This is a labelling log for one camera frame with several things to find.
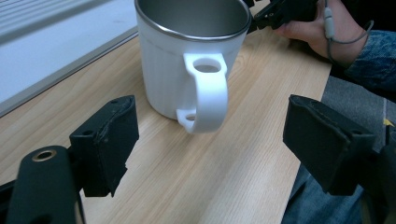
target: black clamp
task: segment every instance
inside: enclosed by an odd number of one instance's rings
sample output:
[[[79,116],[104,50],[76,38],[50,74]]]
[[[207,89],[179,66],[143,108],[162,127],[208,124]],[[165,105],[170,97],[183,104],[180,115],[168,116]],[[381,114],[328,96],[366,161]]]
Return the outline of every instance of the black clamp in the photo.
[[[114,195],[139,138],[133,96],[108,102],[71,135],[71,147],[42,147],[0,186],[0,223],[86,223],[79,192]]]
[[[271,26],[275,30],[289,21],[312,21],[316,16],[317,1],[272,0],[268,6],[253,16],[247,33],[261,30],[267,26]],[[244,2],[248,7],[254,6],[253,0],[244,0]]]
[[[313,99],[289,98],[283,142],[331,195],[364,189],[367,223],[396,223],[396,129],[387,126],[386,145],[376,152],[376,136]]]

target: white mug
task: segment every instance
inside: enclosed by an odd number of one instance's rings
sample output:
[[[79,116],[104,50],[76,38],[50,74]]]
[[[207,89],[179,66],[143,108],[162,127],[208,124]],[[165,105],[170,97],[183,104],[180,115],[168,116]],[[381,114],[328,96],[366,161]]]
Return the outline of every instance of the white mug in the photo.
[[[135,0],[151,106],[188,133],[216,131],[227,77],[251,23],[242,0]]]

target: sleeve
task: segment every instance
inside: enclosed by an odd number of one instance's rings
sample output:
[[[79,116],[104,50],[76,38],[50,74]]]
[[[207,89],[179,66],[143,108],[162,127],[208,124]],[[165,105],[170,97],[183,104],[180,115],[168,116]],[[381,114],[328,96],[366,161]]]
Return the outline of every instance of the sleeve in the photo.
[[[372,31],[345,74],[368,89],[396,91],[396,33]]]

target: wooden table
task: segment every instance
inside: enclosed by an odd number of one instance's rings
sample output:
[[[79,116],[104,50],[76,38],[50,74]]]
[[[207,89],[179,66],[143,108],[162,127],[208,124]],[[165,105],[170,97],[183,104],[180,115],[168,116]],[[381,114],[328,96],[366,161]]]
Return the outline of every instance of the wooden table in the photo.
[[[279,223],[299,166],[282,142],[288,98],[320,99],[330,65],[271,29],[247,36],[216,133],[187,134],[146,98],[138,37],[0,118],[0,184],[111,99],[136,97],[140,139],[115,197],[83,198],[88,223]]]

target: mug handle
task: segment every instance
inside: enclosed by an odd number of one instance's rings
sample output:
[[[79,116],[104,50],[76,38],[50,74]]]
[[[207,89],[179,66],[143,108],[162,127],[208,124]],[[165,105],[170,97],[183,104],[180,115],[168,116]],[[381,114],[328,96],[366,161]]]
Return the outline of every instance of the mug handle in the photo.
[[[196,108],[177,109],[177,120],[188,133],[216,131],[227,113],[227,65],[221,53],[183,54],[196,88]]]

